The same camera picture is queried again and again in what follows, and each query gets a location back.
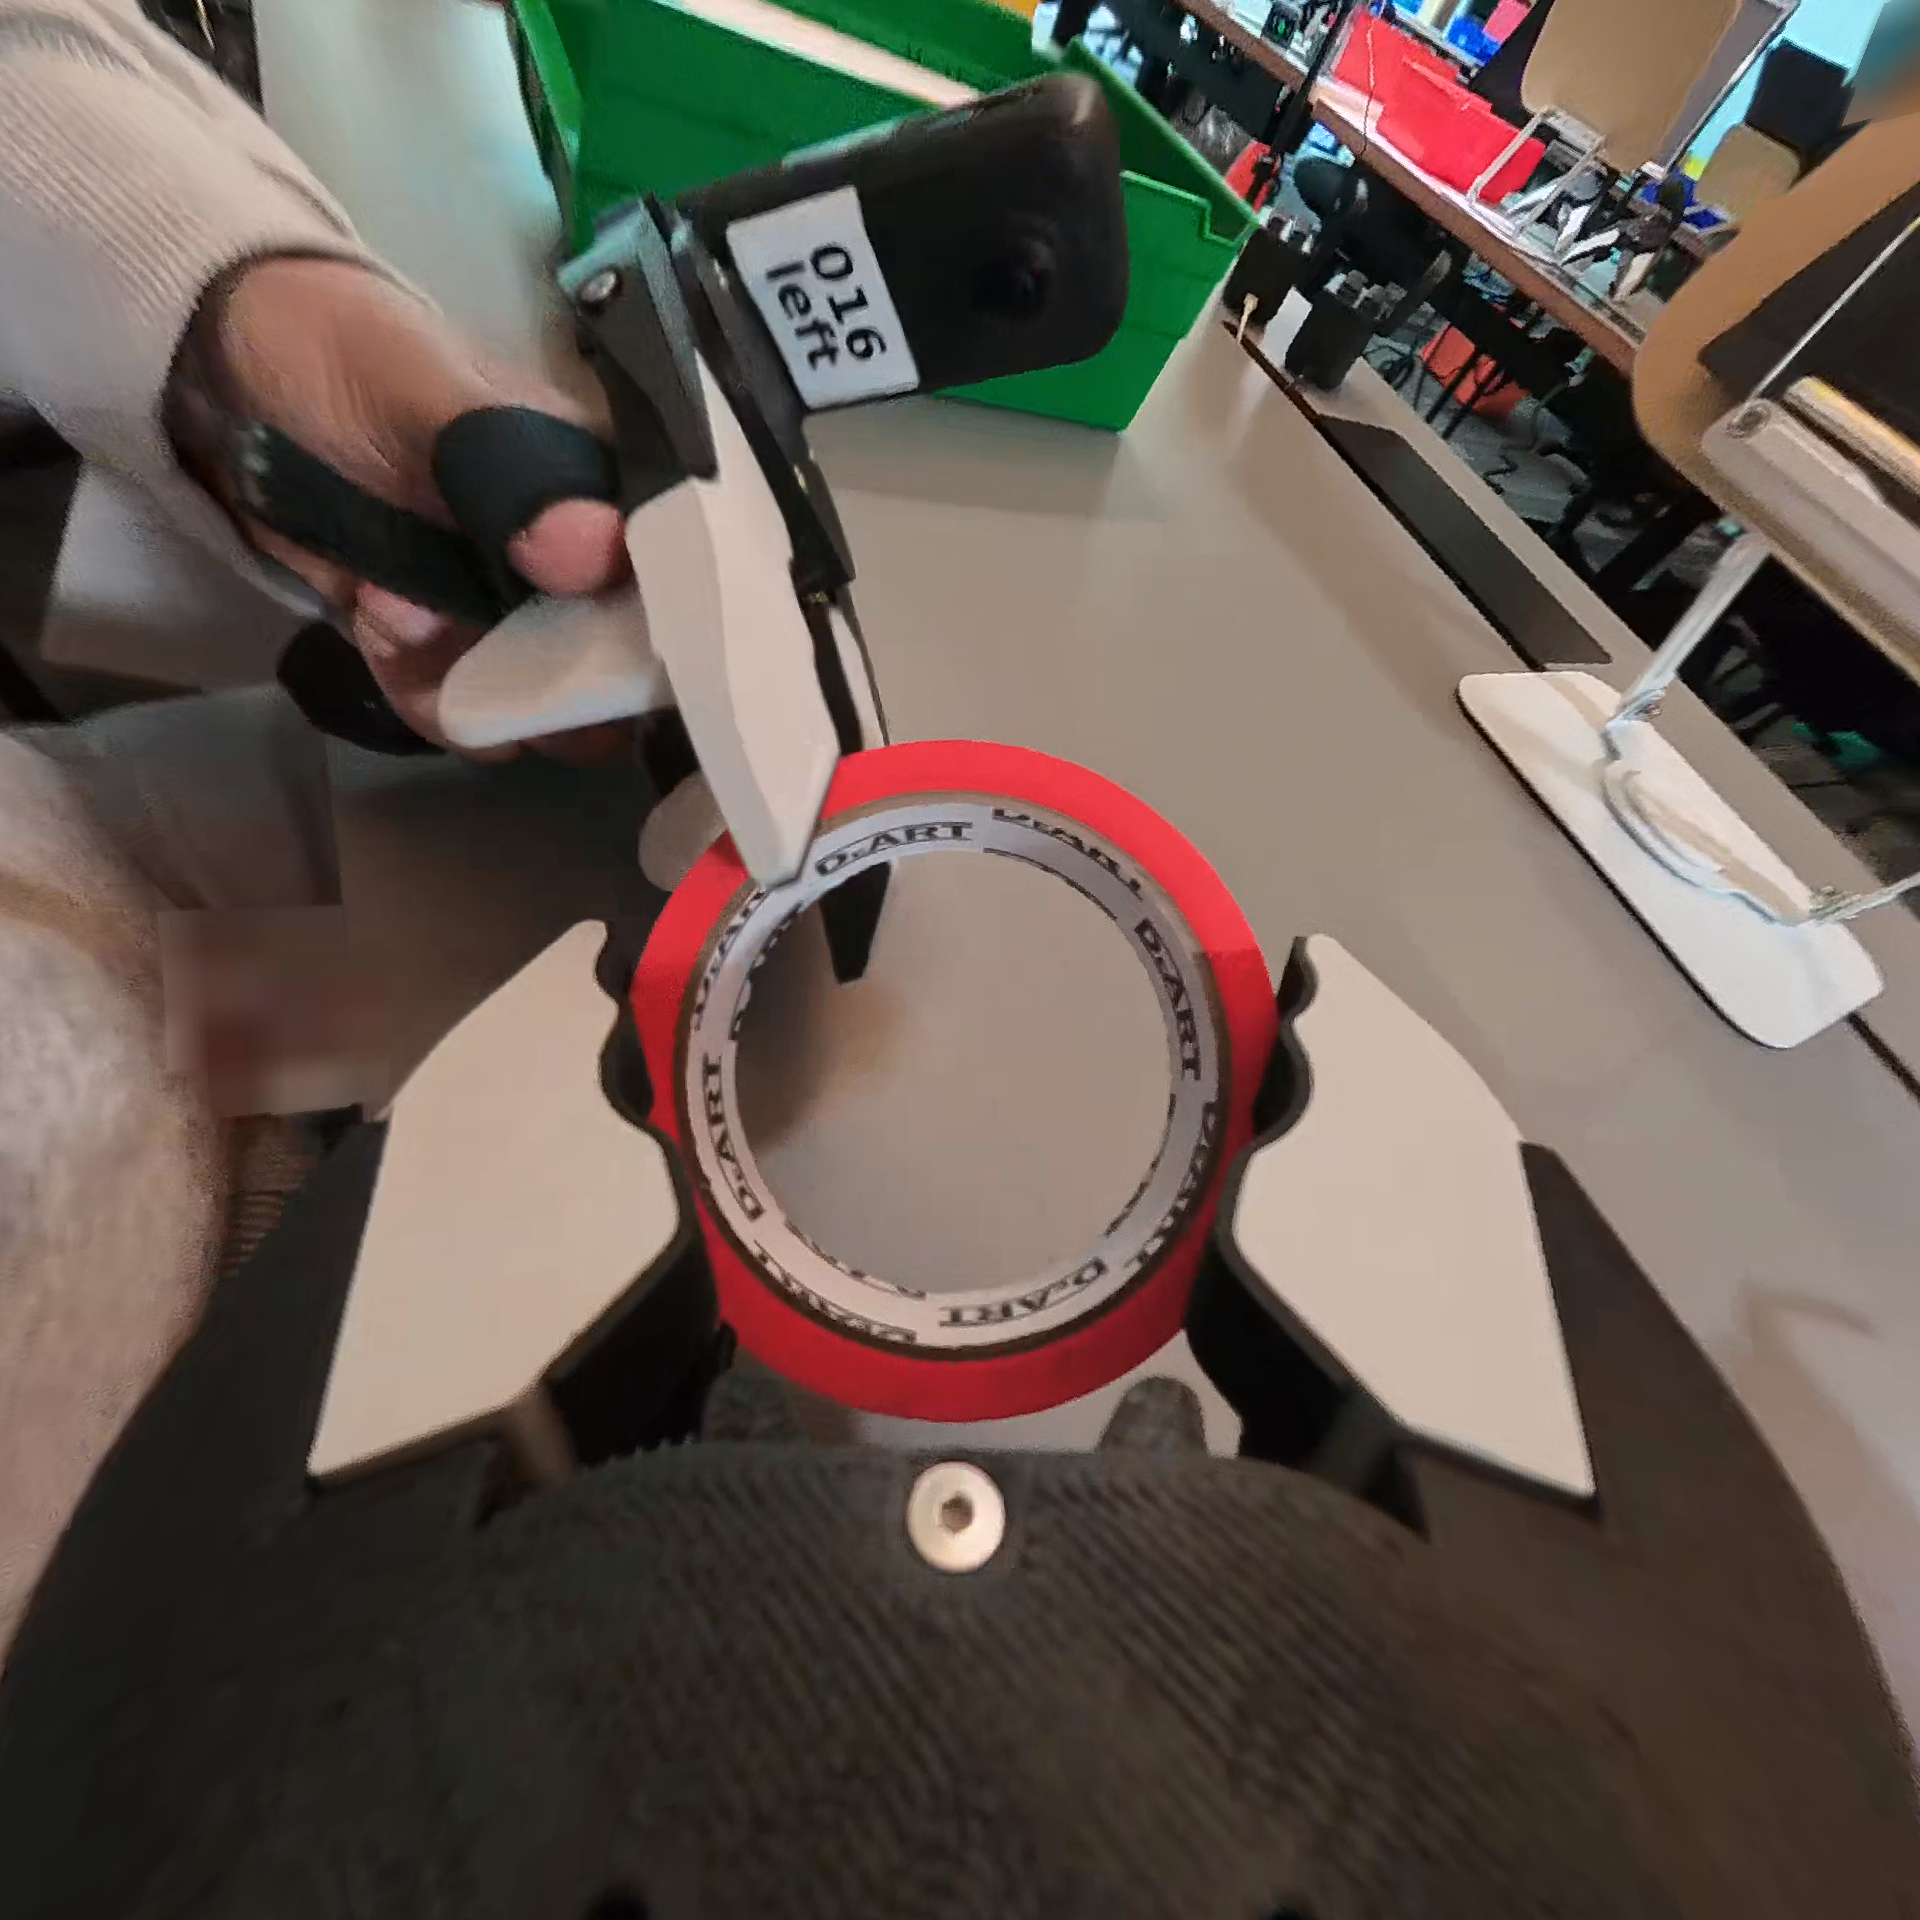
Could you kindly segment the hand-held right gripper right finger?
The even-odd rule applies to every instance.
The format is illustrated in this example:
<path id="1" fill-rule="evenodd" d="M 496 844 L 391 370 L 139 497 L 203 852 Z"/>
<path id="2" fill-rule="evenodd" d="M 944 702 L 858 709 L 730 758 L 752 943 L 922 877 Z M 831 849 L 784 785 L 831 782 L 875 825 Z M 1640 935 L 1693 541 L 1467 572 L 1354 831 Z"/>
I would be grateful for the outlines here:
<path id="1" fill-rule="evenodd" d="M 1370 1502 L 1414 1502 L 1414 1458 L 1596 1500 L 1519 1127 L 1328 935 L 1278 1012 L 1183 1319 L 1237 1460 Z"/>

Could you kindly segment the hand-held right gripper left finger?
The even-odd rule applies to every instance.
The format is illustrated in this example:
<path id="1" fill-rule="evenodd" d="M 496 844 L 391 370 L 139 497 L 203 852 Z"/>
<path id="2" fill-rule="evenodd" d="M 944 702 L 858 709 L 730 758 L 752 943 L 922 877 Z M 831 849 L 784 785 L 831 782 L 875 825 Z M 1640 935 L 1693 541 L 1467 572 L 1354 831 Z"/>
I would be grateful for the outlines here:
<path id="1" fill-rule="evenodd" d="M 560 1481 L 694 1423 L 717 1306 L 688 1174 L 645 1110 L 607 926 L 527 961 L 389 1109 L 306 1471 L 346 1483 L 472 1439 Z"/>

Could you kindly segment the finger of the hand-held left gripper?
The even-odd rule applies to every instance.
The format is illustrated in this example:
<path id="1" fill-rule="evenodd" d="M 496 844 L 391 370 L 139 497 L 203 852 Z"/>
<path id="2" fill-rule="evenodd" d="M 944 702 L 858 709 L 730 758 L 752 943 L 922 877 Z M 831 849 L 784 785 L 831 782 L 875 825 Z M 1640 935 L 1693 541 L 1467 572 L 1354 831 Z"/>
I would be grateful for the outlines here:
<path id="1" fill-rule="evenodd" d="M 647 637 L 696 762 L 640 829 L 640 869 L 675 890 L 727 834 L 755 883 L 786 883 L 842 757 L 792 585 L 792 545 L 752 443 L 699 370 L 715 453 L 629 514 Z"/>
<path id="2" fill-rule="evenodd" d="M 799 610 L 839 754 L 850 757 L 890 746 L 874 658 L 858 626 L 850 588 L 807 593 Z M 823 935 L 839 985 L 863 979 L 892 881 L 894 867 L 883 862 L 850 881 L 839 881 L 820 901 Z"/>

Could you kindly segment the red tape roll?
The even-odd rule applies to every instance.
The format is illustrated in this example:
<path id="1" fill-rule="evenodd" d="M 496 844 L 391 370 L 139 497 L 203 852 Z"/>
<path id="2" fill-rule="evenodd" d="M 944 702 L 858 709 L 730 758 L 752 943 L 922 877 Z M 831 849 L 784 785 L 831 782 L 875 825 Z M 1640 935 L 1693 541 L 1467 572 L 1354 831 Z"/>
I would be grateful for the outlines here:
<path id="1" fill-rule="evenodd" d="M 1050 875 L 1115 926 L 1155 994 L 1170 1089 L 1156 1157 L 1085 1252 L 935 1297 L 829 1255 L 780 1206 L 747 1140 L 736 1055 L 760 963 L 799 914 L 946 855 Z M 755 883 L 727 836 L 708 846 L 647 938 L 629 1009 L 647 1124 L 688 1171 L 739 1346 L 812 1394 L 933 1423 L 1084 1399 L 1182 1331 L 1279 1043 L 1256 935 L 1191 841 L 1085 765 L 958 738 L 843 758 L 792 881 Z"/>

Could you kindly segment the person's left forearm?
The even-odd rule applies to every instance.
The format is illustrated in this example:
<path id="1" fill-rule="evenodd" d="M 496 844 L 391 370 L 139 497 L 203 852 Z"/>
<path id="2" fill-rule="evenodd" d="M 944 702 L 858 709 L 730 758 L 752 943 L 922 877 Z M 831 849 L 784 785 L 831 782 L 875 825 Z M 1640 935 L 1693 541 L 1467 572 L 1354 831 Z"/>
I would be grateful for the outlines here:
<path id="1" fill-rule="evenodd" d="M 205 291 L 373 267 L 303 163 L 138 4 L 2 6 L 2 377 L 92 465 L 175 474 L 160 405 Z"/>

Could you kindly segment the person's left hand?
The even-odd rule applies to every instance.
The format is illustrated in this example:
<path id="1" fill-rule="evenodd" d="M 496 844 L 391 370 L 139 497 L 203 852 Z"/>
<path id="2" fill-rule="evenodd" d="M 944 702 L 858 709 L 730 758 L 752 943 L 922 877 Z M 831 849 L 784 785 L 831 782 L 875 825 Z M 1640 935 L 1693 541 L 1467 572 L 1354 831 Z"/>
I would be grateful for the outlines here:
<path id="1" fill-rule="evenodd" d="M 335 258 L 264 257 L 205 291 L 160 410 L 180 467 L 261 558 L 320 599 L 398 717 L 439 748 L 443 679 L 480 631 L 250 516 L 228 478 L 224 427 L 272 426 L 359 490 L 447 523 L 431 446 L 450 420 L 493 406 L 607 433 L 602 401 L 486 357 L 394 279 Z"/>

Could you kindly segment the white flat panel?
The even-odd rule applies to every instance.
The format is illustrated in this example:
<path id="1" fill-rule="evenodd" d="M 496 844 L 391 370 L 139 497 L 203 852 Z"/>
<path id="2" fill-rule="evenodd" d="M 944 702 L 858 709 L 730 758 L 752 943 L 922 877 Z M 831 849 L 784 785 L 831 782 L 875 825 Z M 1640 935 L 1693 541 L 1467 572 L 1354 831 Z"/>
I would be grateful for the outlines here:
<path id="1" fill-rule="evenodd" d="M 915 105 L 951 110 L 979 99 L 979 89 L 966 82 L 772 2 L 663 2 L 663 6 L 839 78 L 894 92 Z"/>

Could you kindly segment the green plastic bin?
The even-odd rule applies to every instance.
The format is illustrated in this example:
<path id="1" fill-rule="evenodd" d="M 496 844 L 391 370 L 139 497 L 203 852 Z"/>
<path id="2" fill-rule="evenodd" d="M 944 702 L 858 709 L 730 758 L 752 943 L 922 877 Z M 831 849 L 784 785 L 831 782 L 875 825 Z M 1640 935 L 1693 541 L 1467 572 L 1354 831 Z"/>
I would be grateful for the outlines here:
<path id="1" fill-rule="evenodd" d="M 1120 137 L 1131 285 L 1112 340 L 1071 367 L 946 388 L 970 403 L 1125 430 L 1242 252 L 1248 206 L 1084 44 L 1038 47 L 1002 4 L 798 2 L 784 11 L 976 93 L 1050 70 L 1101 87 Z M 907 115 L 901 82 L 789 52 L 707 4 L 514 2 L 518 99 L 564 236 L 642 195 L 671 199 L 810 143 Z"/>

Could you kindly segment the small black block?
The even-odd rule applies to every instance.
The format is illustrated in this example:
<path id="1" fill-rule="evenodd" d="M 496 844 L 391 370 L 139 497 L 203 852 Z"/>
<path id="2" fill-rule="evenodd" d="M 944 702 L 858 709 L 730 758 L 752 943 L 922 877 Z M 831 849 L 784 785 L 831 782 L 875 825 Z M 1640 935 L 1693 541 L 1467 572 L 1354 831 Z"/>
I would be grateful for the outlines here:
<path id="1" fill-rule="evenodd" d="M 1307 317 L 1284 350 L 1284 373 L 1315 393 L 1335 393 L 1373 337 L 1389 330 L 1400 299 L 1394 282 L 1358 271 L 1332 279 L 1311 295 Z"/>
<path id="2" fill-rule="evenodd" d="M 1303 283 L 1317 247 L 1317 226 L 1278 211 L 1262 219 L 1237 257 L 1220 291 L 1227 323 L 1237 332 L 1264 330 Z"/>

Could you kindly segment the white stand base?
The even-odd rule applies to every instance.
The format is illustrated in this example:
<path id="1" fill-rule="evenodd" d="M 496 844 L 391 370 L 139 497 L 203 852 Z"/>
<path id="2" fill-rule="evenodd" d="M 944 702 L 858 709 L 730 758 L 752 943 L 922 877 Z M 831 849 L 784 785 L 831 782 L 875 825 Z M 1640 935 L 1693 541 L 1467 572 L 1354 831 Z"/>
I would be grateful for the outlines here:
<path id="1" fill-rule="evenodd" d="M 1799 881 L 1652 724 L 1768 561 L 1915 683 L 1915 107 L 1882 116 L 1701 267 L 1648 332 L 1640 434 L 1740 534 L 1621 691 L 1467 676 L 1463 713 L 1748 1041 L 1795 1049 L 1882 994 L 1852 932 L 1915 891 Z"/>

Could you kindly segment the red plastic bin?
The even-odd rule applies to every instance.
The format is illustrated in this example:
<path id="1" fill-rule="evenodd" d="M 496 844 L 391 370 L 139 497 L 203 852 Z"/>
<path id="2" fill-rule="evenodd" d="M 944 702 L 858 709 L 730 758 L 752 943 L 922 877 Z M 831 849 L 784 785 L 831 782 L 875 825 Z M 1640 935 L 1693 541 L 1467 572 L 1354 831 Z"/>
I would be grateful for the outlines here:
<path id="1" fill-rule="evenodd" d="M 1370 137 L 1470 199 L 1500 203 L 1522 193 L 1548 155 L 1546 141 L 1472 93 L 1448 59 L 1381 14 L 1354 15 L 1331 78 L 1354 93 L 1354 115 L 1370 116 Z"/>

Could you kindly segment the long wooden desk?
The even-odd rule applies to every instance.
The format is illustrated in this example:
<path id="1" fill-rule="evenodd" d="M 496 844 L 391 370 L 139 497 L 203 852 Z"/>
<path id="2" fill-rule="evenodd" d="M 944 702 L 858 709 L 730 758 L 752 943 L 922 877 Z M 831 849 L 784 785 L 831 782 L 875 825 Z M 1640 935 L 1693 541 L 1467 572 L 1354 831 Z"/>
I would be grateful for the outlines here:
<path id="1" fill-rule="evenodd" d="M 1274 157 L 1288 143 L 1288 110 L 1304 110 L 1364 169 L 1418 206 L 1431 225 L 1451 234 L 1475 258 L 1511 282 L 1552 323 L 1570 330 L 1614 373 L 1626 374 L 1632 370 L 1639 340 L 1596 297 L 1581 292 L 1573 258 L 1530 247 L 1524 239 L 1527 230 L 1514 236 L 1500 225 L 1502 203 L 1486 206 L 1454 187 L 1431 181 L 1426 173 L 1407 166 L 1383 139 L 1370 137 L 1367 115 L 1354 115 L 1356 99 L 1332 82 L 1331 63 L 1354 15 L 1373 9 L 1359 4 L 1351 11 L 1335 29 L 1331 51 L 1310 61 L 1242 25 L 1232 11 L 1219 4 L 1175 4 L 1175 11 L 1194 20 L 1200 35 L 1230 45 L 1242 67 L 1275 85 L 1282 116 L 1262 134 Z"/>

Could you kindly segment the plywood and chrome stand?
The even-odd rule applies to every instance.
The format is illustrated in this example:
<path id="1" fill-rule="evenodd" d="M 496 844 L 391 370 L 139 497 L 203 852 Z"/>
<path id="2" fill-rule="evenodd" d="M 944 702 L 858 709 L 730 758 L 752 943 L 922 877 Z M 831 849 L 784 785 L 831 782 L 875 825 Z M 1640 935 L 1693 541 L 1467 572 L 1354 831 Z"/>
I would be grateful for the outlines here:
<path id="1" fill-rule="evenodd" d="M 1519 236 L 1583 186 L 1604 199 L 1621 182 L 1667 175 L 1795 11 L 1795 2 L 1534 4 L 1472 93 L 1518 122 L 1500 161 L 1538 137 L 1549 151 L 1570 148 L 1573 163 L 1518 193 L 1495 190 L 1486 163 L 1470 199 L 1500 202 L 1500 225 Z"/>

